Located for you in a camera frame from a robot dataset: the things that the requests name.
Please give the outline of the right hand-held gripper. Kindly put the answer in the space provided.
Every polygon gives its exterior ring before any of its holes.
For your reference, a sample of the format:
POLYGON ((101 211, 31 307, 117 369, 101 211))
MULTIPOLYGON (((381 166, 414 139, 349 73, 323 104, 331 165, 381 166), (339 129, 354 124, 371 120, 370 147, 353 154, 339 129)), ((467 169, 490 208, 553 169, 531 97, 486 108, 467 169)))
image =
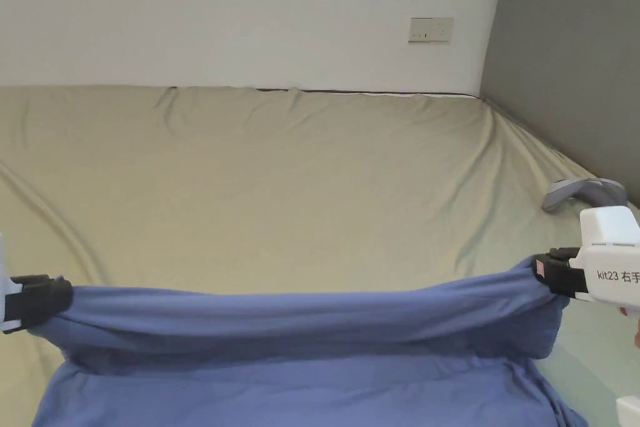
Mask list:
POLYGON ((628 207, 585 209, 580 248, 534 257, 534 277, 552 294, 639 308, 639 225, 628 207))

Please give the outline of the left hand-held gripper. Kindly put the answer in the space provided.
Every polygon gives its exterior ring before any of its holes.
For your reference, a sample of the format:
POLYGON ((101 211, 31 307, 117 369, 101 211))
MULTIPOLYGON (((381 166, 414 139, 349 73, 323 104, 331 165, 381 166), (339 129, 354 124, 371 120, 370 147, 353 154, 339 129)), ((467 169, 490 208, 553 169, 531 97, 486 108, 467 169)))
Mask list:
POLYGON ((1 332, 14 333, 42 325, 70 309, 74 288, 61 276, 10 277, 1 235, 1 332))

